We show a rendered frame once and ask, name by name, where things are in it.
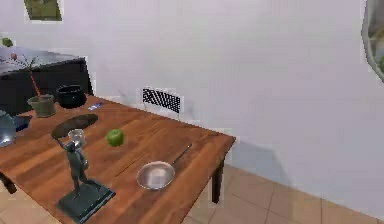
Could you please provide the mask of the brown wooden table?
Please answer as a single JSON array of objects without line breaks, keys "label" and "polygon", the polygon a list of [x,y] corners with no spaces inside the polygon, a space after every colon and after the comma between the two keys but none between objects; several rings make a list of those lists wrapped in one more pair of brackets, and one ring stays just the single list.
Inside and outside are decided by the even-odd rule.
[{"label": "brown wooden table", "polygon": [[[93,111],[88,107],[102,102]],[[210,178],[218,174],[235,139],[178,120],[91,96],[84,106],[57,108],[49,118],[32,117],[14,144],[0,149],[0,172],[63,224],[72,224],[56,206],[73,188],[66,153],[51,132],[60,123],[94,113],[98,120],[85,130],[83,149],[87,174],[115,191],[87,224],[182,224]],[[112,147],[106,135],[124,134],[122,145]],[[175,179],[164,189],[150,191],[136,181],[139,169],[152,161],[176,163]]]}]

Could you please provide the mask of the dark oval plate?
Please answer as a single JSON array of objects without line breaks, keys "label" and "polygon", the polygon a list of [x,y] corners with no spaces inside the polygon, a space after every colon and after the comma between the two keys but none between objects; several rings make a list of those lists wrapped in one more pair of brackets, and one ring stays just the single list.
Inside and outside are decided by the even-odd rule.
[{"label": "dark oval plate", "polygon": [[68,133],[74,129],[85,129],[93,125],[98,120],[96,114],[83,114],[72,117],[59,125],[51,132],[53,139],[66,137]]}]

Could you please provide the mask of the clear glass cup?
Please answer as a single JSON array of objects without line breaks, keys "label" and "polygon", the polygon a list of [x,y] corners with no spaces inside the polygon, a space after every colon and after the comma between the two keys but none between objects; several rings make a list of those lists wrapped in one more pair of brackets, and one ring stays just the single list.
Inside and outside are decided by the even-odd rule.
[{"label": "clear glass cup", "polygon": [[76,148],[83,147],[86,144],[85,134],[82,129],[74,129],[68,133],[70,140],[75,144]]}]

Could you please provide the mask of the dark grey figure statue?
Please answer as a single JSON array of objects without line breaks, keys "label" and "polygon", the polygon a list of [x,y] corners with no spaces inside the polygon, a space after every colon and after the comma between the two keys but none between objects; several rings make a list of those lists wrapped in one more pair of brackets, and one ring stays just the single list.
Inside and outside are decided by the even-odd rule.
[{"label": "dark grey figure statue", "polygon": [[80,142],[63,143],[59,138],[56,138],[56,141],[67,154],[74,185],[74,189],[63,196],[56,206],[76,224],[85,224],[116,193],[95,179],[86,176],[88,161],[80,150],[82,146]]}]

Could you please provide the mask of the green apple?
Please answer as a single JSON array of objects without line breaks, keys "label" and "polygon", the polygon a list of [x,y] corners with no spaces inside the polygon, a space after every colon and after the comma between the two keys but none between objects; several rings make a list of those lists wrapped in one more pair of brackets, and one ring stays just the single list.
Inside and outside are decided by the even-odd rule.
[{"label": "green apple", "polygon": [[117,147],[123,144],[124,134],[120,129],[112,129],[106,135],[107,142],[112,147]]}]

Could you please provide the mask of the silver frying pan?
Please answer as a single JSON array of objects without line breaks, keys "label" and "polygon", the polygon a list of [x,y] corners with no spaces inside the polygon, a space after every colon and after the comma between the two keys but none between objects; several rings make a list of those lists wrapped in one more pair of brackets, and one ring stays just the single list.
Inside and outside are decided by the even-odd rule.
[{"label": "silver frying pan", "polygon": [[160,190],[167,187],[176,175],[176,163],[191,147],[192,144],[189,144],[171,163],[153,161],[143,165],[136,175],[137,184],[147,190]]}]

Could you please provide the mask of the green framed picture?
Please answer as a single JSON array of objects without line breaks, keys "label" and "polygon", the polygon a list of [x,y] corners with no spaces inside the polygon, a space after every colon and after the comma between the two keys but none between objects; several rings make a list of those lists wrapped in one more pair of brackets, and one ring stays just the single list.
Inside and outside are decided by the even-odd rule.
[{"label": "green framed picture", "polygon": [[30,20],[61,21],[58,0],[24,0]]}]

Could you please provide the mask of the green pot with twig plant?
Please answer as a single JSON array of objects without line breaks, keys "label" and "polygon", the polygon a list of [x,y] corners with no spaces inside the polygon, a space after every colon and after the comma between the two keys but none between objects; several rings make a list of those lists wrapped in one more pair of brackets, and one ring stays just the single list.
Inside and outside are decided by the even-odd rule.
[{"label": "green pot with twig plant", "polygon": [[0,59],[0,63],[20,66],[29,73],[36,96],[29,98],[27,103],[35,111],[37,118],[48,118],[55,115],[54,96],[51,94],[42,94],[33,75],[33,66],[36,64],[38,57],[35,56],[31,60],[28,60],[26,56],[23,56],[23,58],[24,60],[19,59],[18,55],[12,52],[8,59]]}]

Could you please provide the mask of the black checked wall vent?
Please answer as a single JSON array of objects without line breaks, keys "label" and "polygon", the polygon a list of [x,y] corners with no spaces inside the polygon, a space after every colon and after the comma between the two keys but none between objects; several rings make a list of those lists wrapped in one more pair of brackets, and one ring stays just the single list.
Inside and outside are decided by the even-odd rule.
[{"label": "black checked wall vent", "polygon": [[181,110],[181,98],[161,90],[144,88],[142,99],[144,103],[157,105],[175,113],[179,113]]}]

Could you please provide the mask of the black round pot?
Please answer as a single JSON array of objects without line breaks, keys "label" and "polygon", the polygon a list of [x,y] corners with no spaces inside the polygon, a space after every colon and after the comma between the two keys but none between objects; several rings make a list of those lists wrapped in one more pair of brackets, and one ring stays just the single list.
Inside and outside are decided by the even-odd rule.
[{"label": "black round pot", "polygon": [[86,96],[80,85],[65,85],[56,90],[57,101],[65,109],[80,107],[86,103]]}]

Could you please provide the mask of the black cabinet with grey top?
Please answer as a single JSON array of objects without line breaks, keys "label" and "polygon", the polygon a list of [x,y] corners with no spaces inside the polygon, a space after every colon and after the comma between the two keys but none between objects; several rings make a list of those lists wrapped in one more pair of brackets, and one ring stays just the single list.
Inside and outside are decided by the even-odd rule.
[{"label": "black cabinet with grey top", "polygon": [[29,71],[12,64],[12,53],[20,61],[25,61],[24,56],[28,61],[36,57],[32,72],[41,94],[57,97],[56,90],[64,85],[80,85],[86,94],[93,94],[84,57],[24,47],[0,47],[0,59],[3,59],[0,62],[0,110],[11,116],[30,111],[27,100],[37,95]]}]

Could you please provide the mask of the round grey framed mirror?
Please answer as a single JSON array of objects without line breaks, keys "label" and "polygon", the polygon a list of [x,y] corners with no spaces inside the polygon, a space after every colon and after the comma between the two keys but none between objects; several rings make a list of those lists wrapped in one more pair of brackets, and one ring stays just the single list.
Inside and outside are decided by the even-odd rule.
[{"label": "round grey framed mirror", "polygon": [[384,62],[377,53],[384,42],[384,0],[365,0],[361,37],[368,65],[384,83]]}]

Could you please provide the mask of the grey glass bowl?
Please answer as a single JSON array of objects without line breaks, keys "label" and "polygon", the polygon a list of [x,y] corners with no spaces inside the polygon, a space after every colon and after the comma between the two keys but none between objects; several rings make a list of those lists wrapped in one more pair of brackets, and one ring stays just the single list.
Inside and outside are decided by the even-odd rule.
[{"label": "grey glass bowl", "polygon": [[12,144],[16,138],[16,127],[12,117],[0,110],[0,147]]}]

